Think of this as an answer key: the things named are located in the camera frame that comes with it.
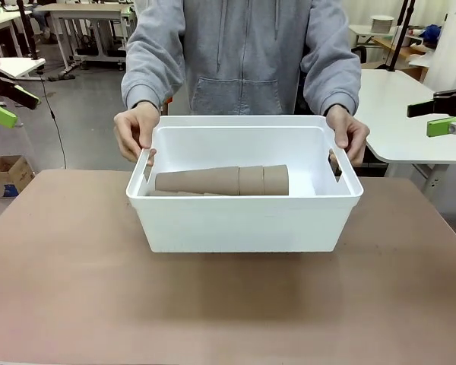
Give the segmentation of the white plastic basket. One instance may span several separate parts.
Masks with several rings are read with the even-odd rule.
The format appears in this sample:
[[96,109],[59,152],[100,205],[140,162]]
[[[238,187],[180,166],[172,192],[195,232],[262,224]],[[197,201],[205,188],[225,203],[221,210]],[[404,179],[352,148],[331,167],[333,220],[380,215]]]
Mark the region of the white plastic basket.
[[[154,252],[330,252],[363,194],[322,116],[164,116],[126,188]],[[286,165],[289,195],[153,196],[158,173]]]

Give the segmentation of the person's left forearm gray sleeve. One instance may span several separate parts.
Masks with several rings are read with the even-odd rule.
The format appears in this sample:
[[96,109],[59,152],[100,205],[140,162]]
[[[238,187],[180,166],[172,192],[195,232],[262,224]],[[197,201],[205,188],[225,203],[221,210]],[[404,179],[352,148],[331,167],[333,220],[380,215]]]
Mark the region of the person's left forearm gray sleeve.
[[325,44],[314,47],[302,58],[301,69],[307,73],[303,96],[314,114],[325,116],[336,105],[355,114],[361,66],[349,48]]

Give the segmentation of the person's right forearm gray sleeve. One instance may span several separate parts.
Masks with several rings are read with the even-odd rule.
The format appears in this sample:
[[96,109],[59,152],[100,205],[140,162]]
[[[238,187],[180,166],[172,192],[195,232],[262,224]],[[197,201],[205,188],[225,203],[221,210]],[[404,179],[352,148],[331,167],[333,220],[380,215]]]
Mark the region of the person's right forearm gray sleeve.
[[128,109],[149,102],[159,109],[184,81],[182,58],[162,46],[140,41],[128,45],[126,73],[122,79],[122,98]]

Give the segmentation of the person's left hand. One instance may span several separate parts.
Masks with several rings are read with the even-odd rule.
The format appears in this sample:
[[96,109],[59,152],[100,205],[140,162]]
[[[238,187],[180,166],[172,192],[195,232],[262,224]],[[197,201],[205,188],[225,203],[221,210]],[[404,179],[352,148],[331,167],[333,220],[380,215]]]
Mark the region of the person's left hand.
[[360,166],[365,155],[369,128],[340,105],[329,108],[326,122],[334,130],[336,145],[345,150],[354,167]]

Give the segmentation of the person's right hand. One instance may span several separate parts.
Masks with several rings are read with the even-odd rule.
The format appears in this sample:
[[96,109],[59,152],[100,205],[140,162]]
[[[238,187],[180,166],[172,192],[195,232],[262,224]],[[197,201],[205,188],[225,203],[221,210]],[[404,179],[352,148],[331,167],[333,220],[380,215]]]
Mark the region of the person's right hand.
[[160,121],[159,110],[150,102],[142,101],[132,109],[118,113],[114,119],[114,133],[121,155],[136,163],[143,150],[149,150],[148,166],[154,164],[156,150],[151,147],[153,131]]

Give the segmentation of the white table with pink cloth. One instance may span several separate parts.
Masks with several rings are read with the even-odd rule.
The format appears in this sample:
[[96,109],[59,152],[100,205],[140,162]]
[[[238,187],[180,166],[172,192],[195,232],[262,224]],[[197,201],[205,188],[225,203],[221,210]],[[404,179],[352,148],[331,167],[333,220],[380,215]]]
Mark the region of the white table with pink cloth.
[[33,73],[45,63],[44,58],[34,60],[32,58],[3,57],[0,58],[0,70],[20,81],[40,81],[40,77]]

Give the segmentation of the white side table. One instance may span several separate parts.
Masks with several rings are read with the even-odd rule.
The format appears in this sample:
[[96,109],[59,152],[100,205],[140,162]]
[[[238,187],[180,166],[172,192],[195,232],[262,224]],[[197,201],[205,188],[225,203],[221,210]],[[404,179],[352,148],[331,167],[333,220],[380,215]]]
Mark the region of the white side table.
[[387,177],[413,164],[456,164],[456,135],[426,136],[427,122],[444,114],[407,117],[410,104],[432,98],[433,91],[402,71],[363,69],[356,119],[370,129],[367,145],[388,164]]

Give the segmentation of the open cardboard box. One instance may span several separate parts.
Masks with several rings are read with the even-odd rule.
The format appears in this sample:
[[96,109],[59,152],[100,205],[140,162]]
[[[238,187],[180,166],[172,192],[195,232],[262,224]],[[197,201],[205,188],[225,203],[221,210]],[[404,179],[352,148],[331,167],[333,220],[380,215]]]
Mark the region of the open cardboard box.
[[0,156],[0,199],[17,197],[34,177],[24,156]]

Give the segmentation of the black tripod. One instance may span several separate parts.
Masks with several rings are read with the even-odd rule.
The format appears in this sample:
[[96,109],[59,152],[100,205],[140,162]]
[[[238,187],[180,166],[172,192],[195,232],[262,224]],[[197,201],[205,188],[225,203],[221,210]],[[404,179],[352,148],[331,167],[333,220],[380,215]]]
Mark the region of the black tripod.
[[398,31],[398,40],[395,50],[393,52],[392,59],[390,64],[386,66],[388,71],[395,71],[395,66],[397,64],[398,56],[400,54],[400,50],[403,46],[404,39],[406,36],[406,32],[410,23],[410,19],[412,17],[414,8],[415,8],[416,0],[404,0],[401,13],[398,18],[397,25],[399,26],[400,30]]

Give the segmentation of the blue cloth bundle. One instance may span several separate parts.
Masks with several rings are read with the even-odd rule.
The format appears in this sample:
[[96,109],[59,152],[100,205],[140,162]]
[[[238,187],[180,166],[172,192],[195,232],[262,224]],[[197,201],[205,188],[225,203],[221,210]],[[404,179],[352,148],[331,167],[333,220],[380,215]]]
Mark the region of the blue cloth bundle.
[[437,24],[430,24],[423,30],[420,37],[424,43],[437,44],[441,35],[441,29],[442,27]]

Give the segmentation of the seated background person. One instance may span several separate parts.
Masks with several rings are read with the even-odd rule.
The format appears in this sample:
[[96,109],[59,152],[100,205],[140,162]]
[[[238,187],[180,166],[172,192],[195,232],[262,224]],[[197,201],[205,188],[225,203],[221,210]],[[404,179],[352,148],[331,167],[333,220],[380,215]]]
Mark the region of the seated background person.
[[42,32],[42,42],[45,44],[57,44],[57,37],[51,31],[47,22],[48,11],[42,11],[41,8],[46,5],[55,4],[57,0],[32,0],[32,10],[30,18],[34,19]]

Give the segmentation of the white background table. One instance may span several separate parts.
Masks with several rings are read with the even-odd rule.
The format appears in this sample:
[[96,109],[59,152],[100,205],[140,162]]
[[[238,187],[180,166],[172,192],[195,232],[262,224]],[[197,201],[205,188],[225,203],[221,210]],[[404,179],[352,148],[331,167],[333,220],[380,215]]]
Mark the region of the white background table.
[[[21,48],[17,38],[17,31],[14,29],[14,21],[21,19],[21,14],[19,11],[12,11],[12,12],[2,12],[0,13],[0,30],[8,29],[8,32],[11,35],[12,42],[14,44],[14,49],[17,53],[17,57],[22,58],[23,54],[21,52]],[[2,45],[0,43],[0,57],[4,57]]]

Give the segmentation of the gray round container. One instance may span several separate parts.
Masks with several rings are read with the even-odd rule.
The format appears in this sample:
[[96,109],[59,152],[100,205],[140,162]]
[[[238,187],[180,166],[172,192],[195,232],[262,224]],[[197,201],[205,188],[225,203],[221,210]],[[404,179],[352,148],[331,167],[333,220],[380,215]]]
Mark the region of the gray round container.
[[372,15],[371,16],[372,33],[389,33],[394,22],[394,18],[389,15]]

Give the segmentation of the gray background desk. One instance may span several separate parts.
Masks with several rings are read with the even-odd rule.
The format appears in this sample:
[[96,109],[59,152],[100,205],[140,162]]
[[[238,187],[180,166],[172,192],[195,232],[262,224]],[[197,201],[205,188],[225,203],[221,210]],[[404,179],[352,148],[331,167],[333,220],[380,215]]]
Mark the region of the gray background desk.
[[51,80],[72,79],[75,68],[91,62],[115,63],[124,69],[126,43],[137,23],[132,3],[55,3],[41,11],[49,15],[64,62],[64,69]]

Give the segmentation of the person in gray hoodie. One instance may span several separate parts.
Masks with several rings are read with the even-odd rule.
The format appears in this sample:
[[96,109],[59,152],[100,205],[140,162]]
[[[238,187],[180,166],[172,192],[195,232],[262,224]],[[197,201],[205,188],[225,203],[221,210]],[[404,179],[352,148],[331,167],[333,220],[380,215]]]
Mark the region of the person in gray hoodie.
[[128,45],[182,58],[195,114],[279,115],[303,95],[302,58],[323,44],[350,49],[347,36],[341,0],[156,0]]

